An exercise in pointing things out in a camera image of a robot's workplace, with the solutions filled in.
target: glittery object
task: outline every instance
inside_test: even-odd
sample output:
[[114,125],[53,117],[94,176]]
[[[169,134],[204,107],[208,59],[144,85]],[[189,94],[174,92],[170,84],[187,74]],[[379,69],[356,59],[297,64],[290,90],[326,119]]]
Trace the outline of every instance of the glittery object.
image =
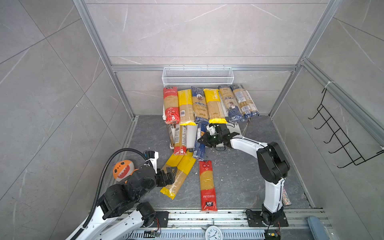
[[287,196],[287,192],[285,191],[284,187],[283,187],[283,193],[281,194],[281,201],[283,202],[284,206],[288,206],[292,204]]

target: zip tie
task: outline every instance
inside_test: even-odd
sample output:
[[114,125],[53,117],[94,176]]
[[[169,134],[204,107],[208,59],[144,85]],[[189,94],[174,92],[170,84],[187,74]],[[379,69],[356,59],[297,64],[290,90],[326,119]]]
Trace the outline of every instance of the zip tie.
[[325,85],[324,88],[327,88],[328,84],[330,84],[330,83],[335,83],[335,82],[328,81],[327,85]]

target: wall tile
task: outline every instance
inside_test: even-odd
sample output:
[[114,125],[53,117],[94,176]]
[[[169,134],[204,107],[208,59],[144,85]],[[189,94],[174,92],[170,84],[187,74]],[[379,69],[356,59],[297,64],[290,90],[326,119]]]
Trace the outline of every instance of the wall tile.
[[0,201],[5,239],[50,237],[106,128],[84,95]]
[[120,144],[122,144],[124,141],[124,136],[130,122],[131,119],[129,118],[127,110],[125,109],[123,102],[120,101],[115,113],[112,116],[111,121],[108,124],[108,127]]
[[299,56],[326,4],[87,6],[110,56],[192,57]]
[[332,19],[310,60],[384,124],[384,41]]
[[47,38],[84,92],[104,69],[82,20]]
[[[329,141],[332,136],[328,126],[319,130],[314,129],[314,127],[320,127],[324,123],[321,116],[318,115],[313,120],[308,119],[308,117],[313,117],[316,114],[316,107],[323,97],[322,90],[323,86],[307,71],[303,71],[292,85],[286,100],[313,139],[317,149],[373,239],[380,239],[382,237],[380,223],[384,221],[384,217],[375,214],[375,212],[384,211],[384,203],[381,200],[382,189],[384,189],[382,182],[384,155],[377,156],[358,166],[351,164],[343,169],[337,168],[337,166],[342,167],[350,163],[351,160],[343,150],[335,154],[328,152],[335,151],[340,147],[340,144],[335,137],[329,144],[324,143],[324,141]],[[379,144],[372,136],[329,93],[325,95],[323,104],[365,159],[380,151]],[[343,143],[348,142],[342,134],[338,134],[338,137]],[[354,159],[358,157],[358,153],[351,144],[347,145],[346,148],[351,157]]]
[[249,91],[257,110],[261,115],[268,115],[275,103],[280,90],[277,91]]
[[163,91],[161,71],[118,72],[121,86],[126,91]]
[[371,239],[316,145],[287,101],[282,102],[273,121],[315,207],[324,208],[338,236],[345,239]]
[[384,39],[384,2],[381,0],[344,0],[335,18]]
[[[65,206],[51,239],[66,239],[88,216],[99,182],[99,173],[101,173],[110,155],[119,148],[119,142],[111,130],[107,128]],[[107,172],[112,171],[112,169],[113,165],[110,165]]]
[[19,1],[0,2],[0,63],[43,38]]
[[46,40],[0,64],[0,84],[1,197],[83,91]]
[[80,19],[72,0],[20,0],[20,2],[46,37]]
[[233,71],[235,84],[242,84],[246,90],[281,90],[290,71]]
[[125,64],[296,64],[299,56],[279,57],[110,57],[114,65]]
[[125,91],[136,115],[162,115],[163,91]]
[[[86,3],[149,3],[149,4],[162,4],[162,3],[175,3],[175,4],[215,4],[215,3],[286,3],[285,0],[85,0]],[[290,0],[289,3],[327,3],[328,0]]]
[[106,69],[100,73],[85,94],[108,124],[119,104],[120,96]]

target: white clock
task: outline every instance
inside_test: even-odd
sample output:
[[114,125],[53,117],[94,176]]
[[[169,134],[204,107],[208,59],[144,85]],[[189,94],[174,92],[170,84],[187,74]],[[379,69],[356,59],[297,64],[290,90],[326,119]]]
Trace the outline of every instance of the white clock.
[[205,240],[223,240],[223,233],[216,226],[209,226],[205,231]]

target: toy mouth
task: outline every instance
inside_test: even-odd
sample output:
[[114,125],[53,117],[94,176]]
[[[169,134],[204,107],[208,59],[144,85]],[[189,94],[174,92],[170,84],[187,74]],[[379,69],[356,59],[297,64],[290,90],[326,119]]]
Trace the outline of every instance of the toy mouth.
[[127,175],[128,172],[129,172],[129,166],[126,166],[126,167],[121,171],[121,173],[118,175],[118,178],[123,179],[123,178],[125,177],[125,175]]

